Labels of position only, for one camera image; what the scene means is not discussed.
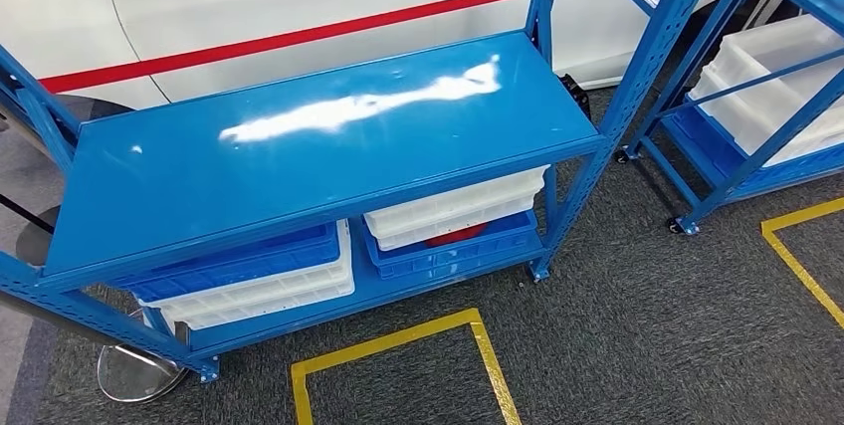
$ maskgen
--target blue plastic crate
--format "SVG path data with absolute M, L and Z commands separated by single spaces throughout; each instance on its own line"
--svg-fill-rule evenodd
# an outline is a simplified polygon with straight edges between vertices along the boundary
M 326 223 L 109 283 L 145 302 L 330 263 L 339 258 L 336 223 Z
M 381 279 L 397 278 L 420 271 L 430 271 L 431 277 L 455 274 L 480 265 L 481 258 L 503 253 L 524 245 L 535 234 L 536 216 L 533 211 L 507 216 L 495 221 L 480 235 L 452 244 L 429 248 L 425 242 L 415 243 L 392 251 L 378 249 L 375 238 L 364 228 L 366 249 Z
M 699 106 L 679 109 L 666 116 L 665 121 L 676 127 L 680 135 L 672 134 L 672 139 L 711 186 L 733 174 L 748 158 L 733 136 Z M 731 199 L 746 198 L 840 171 L 844 171 L 844 143 L 760 168 L 736 189 Z

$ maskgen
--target black cable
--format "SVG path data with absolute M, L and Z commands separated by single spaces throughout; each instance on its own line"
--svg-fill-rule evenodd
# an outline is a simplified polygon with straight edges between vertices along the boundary
M 0 194 L 0 204 L 6 206 L 7 208 L 11 209 L 15 213 L 18 213 L 22 218 L 26 219 L 27 221 L 31 222 L 32 224 L 38 226 L 39 228 L 46 231 L 48 234 L 53 234 L 56 231 L 56 228 L 53 225 L 49 224 L 47 221 L 39 218 L 38 216 L 30 213 L 26 209 L 23 208 L 20 204 L 12 201 L 11 199 L 7 198 L 3 194 Z

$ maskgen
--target red stripe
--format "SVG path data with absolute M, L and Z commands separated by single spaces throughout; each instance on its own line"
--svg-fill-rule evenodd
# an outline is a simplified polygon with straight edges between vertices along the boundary
M 429 15 L 443 14 L 468 7 L 489 4 L 499 0 L 441 0 L 430 4 L 418 5 L 406 9 L 394 10 L 354 20 L 323 25 L 312 29 L 298 30 L 285 34 L 248 40 L 236 44 L 221 45 L 184 54 L 169 55 L 157 59 L 142 60 L 130 64 L 115 65 L 73 74 L 58 75 L 42 79 L 41 83 L 50 92 L 56 94 L 70 90 L 84 89 L 97 85 L 110 84 L 122 80 L 146 77 L 172 70 L 194 67 L 197 65 L 219 62 L 244 55 L 257 54 L 268 50 L 280 49 L 290 45 L 303 44 L 314 40 L 327 39 L 338 35 L 361 30 L 397 24 L 407 20 L 419 19 Z

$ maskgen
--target red object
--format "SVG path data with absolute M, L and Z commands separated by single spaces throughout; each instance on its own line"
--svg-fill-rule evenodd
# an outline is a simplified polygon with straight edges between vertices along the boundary
M 484 230 L 487 228 L 487 224 L 488 223 L 481 223 L 478 226 L 471 226 L 466 229 L 461 229 L 460 231 L 455 231 L 453 233 L 437 236 L 436 238 L 427 239 L 425 240 L 425 246 L 428 246 L 429 248 L 435 248 L 437 246 L 443 246 L 446 244 L 463 241 L 464 239 L 474 238 L 475 236 L 478 236 L 479 234 L 484 232 Z
M 72 74 L 58 75 L 41 79 L 41 83 L 51 93 L 58 94 L 70 90 L 95 87 L 123 80 L 146 77 L 172 70 L 195 67 L 197 65 L 234 59 L 245 55 L 257 54 L 268 50 L 280 49 L 290 45 L 303 44 L 314 40 L 327 39 L 338 35 L 361 30 L 397 24 L 407 20 L 419 19 L 454 10 L 466 9 L 489 4 L 500 0 L 440 0 L 430 4 L 417 5 L 406 9 L 384 12 L 359 19 L 346 20 L 334 24 L 322 25 L 312 29 L 298 30 L 284 34 L 247 40 L 235 44 L 221 45 L 183 54 L 168 55 L 157 59 L 141 60 L 130 64 L 103 67 Z

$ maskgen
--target metal shelf frame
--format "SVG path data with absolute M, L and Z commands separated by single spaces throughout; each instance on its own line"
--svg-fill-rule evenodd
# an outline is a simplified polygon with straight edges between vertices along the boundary
M 844 15 L 839 5 L 834 5 L 828 0 L 790 0 L 796 3 L 801 9 L 807 12 L 806 15 L 813 15 L 823 22 L 838 35 L 844 35 Z M 759 149 L 751 154 L 744 162 L 736 167 L 731 174 L 721 174 L 712 170 L 706 161 L 696 161 L 707 154 L 699 148 L 685 144 L 682 135 L 672 125 L 671 120 L 684 108 L 696 107 L 708 101 L 735 93 L 763 82 L 770 81 L 811 67 L 844 55 L 844 49 L 810 59 L 788 68 L 781 69 L 771 74 L 743 82 L 720 92 L 707 95 L 696 100 L 689 100 L 684 97 L 687 82 L 698 70 L 704 56 L 710 47 L 718 39 L 720 32 L 724 29 L 730 16 L 741 5 L 744 0 L 721 0 L 705 24 L 703 30 L 687 51 L 678 69 L 674 72 L 666 87 L 663 88 L 656 102 L 649 110 L 642 123 L 636 129 L 630 143 L 616 152 L 617 162 L 627 162 L 642 157 L 644 148 L 654 159 L 656 164 L 663 170 L 668 179 L 672 181 L 681 195 L 692 206 L 691 211 L 683 216 L 669 218 L 667 226 L 672 232 L 693 235 L 699 232 L 698 222 L 711 214 L 720 206 L 746 199 L 751 196 L 781 189 L 787 186 L 810 181 L 829 174 L 844 170 L 844 161 L 825 160 L 814 161 L 808 157 L 808 161 L 795 166 L 801 169 L 790 177 L 771 181 L 748 182 L 749 179 L 758 173 L 762 167 L 784 146 L 786 146 L 804 128 L 809 126 L 819 115 L 833 105 L 844 92 L 844 71 L 838 73 L 830 82 L 823 87 L 806 105 L 804 105 L 789 121 L 776 131 Z M 653 141 L 653 136 L 664 129 L 674 142 L 679 146 L 687 157 L 690 158 L 693 166 L 711 183 L 712 190 L 708 195 L 701 198 L 696 194 L 683 176 L 671 165 L 666 156 L 660 151 Z M 813 167 L 804 166 L 811 163 Z
M 65 271 L 61 275 L 47 274 L 51 269 L 49 259 L 45 268 L 33 268 L 10 256 L 0 255 L 0 292 L 90 327 L 117 341 L 170 359 L 197 371 L 201 375 L 202 381 L 211 381 L 219 377 L 218 356 L 220 353 L 272 338 L 281 333 L 344 317 L 516 264 L 527 263 L 529 273 L 535 281 L 547 278 L 551 259 L 574 223 L 599 175 L 616 149 L 622 133 L 628 127 L 636 109 L 652 86 L 669 51 L 698 2 L 698 0 L 633 1 L 650 15 L 651 20 L 643 33 L 642 40 L 631 60 L 627 73 L 597 128 L 589 123 L 570 97 L 567 99 L 560 97 L 556 100 L 547 99 L 545 101 L 544 107 L 548 108 L 549 111 L 560 108 L 560 102 L 569 102 L 572 105 L 572 110 L 576 110 L 578 117 L 572 117 L 566 123 L 574 121 L 588 124 L 588 129 L 592 131 L 589 135 L 571 144 L 563 143 L 556 148 L 546 148 L 540 152 L 526 150 L 523 154 L 498 162 L 479 163 L 456 172 L 443 174 L 434 180 L 413 181 L 394 188 L 388 194 L 375 195 L 373 193 L 369 196 L 362 196 L 357 201 L 349 200 L 337 204 L 325 204 L 310 213 L 291 215 L 279 221 L 281 229 L 275 230 L 275 234 L 282 234 L 287 230 L 308 227 L 335 218 L 350 218 L 352 267 L 356 285 L 355 292 L 350 296 L 217 327 L 191 331 L 187 343 L 182 343 L 169 333 L 160 315 L 157 315 L 157 311 L 146 312 L 152 323 L 152 326 L 146 326 L 81 291 L 82 287 L 91 283 L 105 281 L 108 278 L 127 275 L 132 272 L 153 269 L 161 264 L 168 264 L 168 261 L 172 261 L 174 258 L 213 254 L 236 244 L 248 244 L 250 241 L 262 239 L 261 234 L 269 234 L 251 230 L 247 230 L 239 236 L 212 235 L 213 237 L 208 240 L 202 242 L 197 240 L 191 243 L 190 245 L 195 246 L 193 249 L 189 248 L 189 245 L 174 246 L 167 251 L 166 255 L 160 252 L 153 254 L 146 251 L 136 255 L 137 257 L 130 261 L 115 262 L 111 266 L 81 267 Z M 530 0 L 526 26 L 523 31 L 519 31 L 520 35 L 525 35 L 523 41 L 528 42 L 528 48 L 532 51 L 532 55 L 535 56 L 538 52 L 544 59 L 544 67 L 547 68 L 546 75 L 552 75 L 550 71 L 550 10 L 552 4 L 553 0 Z M 479 39 L 469 42 L 478 42 L 478 45 L 481 45 L 481 42 L 488 42 L 488 40 Z M 530 43 L 535 47 L 535 51 L 532 50 Z M 294 79 L 290 82 L 301 82 L 310 77 Z M 25 114 L 25 119 L 42 136 L 51 155 L 56 159 L 65 174 L 69 174 L 74 171 L 75 167 L 79 167 L 75 152 L 78 146 L 88 140 L 84 134 L 81 135 L 81 132 L 87 131 L 90 133 L 92 125 L 101 124 L 99 121 L 111 121 L 110 118 L 106 118 L 105 120 L 80 125 L 56 98 L 50 95 L 2 47 L 0 47 L 0 80 L 2 80 L 0 82 L 0 95 L 7 103 L 11 102 L 14 108 Z M 272 85 L 260 86 L 256 89 L 271 87 Z M 173 105 L 168 106 L 167 109 L 173 111 L 179 107 L 180 105 Z M 145 112 L 124 113 L 119 118 L 120 121 L 135 121 L 136 118 L 141 118 L 142 115 L 146 114 Z M 500 125 L 500 128 L 504 130 L 507 126 Z M 547 232 L 543 236 L 536 234 L 520 250 L 484 258 L 483 264 L 480 266 L 441 278 L 430 278 L 424 274 L 416 274 L 383 281 L 377 277 L 374 268 L 369 264 L 365 248 L 360 243 L 362 238 L 359 228 L 363 226 L 357 215 L 362 212 L 436 194 L 530 167 L 561 162 L 573 157 L 582 157 L 583 161 L 564 197 L 557 197 L 555 167 L 546 171 L 545 184 L 547 187 L 544 189 L 544 204 Z M 67 194 L 65 202 L 66 204 L 62 209 L 63 214 L 65 214 L 66 209 L 70 209 L 69 204 L 67 204 L 69 203 Z M 56 237 L 58 238 L 62 234 L 62 219 L 60 217 Z

